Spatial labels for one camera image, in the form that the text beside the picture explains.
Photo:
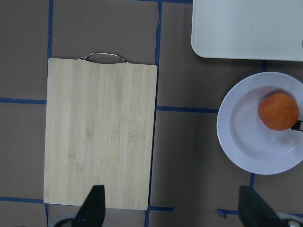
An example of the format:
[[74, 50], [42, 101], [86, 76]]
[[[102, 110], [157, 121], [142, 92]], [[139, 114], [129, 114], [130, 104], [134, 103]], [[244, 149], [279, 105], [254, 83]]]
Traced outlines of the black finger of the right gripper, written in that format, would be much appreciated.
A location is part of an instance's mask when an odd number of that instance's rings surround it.
[[292, 127], [291, 130], [303, 131], [303, 121], [298, 120]]

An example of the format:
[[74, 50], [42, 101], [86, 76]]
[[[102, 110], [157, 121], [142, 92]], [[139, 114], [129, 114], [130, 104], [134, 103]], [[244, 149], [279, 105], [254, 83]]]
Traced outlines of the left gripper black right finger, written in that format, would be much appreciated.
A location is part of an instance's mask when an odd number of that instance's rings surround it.
[[278, 227], [280, 218], [250, 186], [241, 186], [238, 199], [239, 218], [245, 227]]

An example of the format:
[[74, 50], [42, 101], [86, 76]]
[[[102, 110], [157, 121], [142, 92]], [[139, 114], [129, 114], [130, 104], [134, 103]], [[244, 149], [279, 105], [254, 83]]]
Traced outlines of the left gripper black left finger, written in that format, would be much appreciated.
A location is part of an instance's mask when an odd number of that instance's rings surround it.
[[92, 187], [75, 217], [76, 227], [101, 227], [105, 219], [105, 188]]

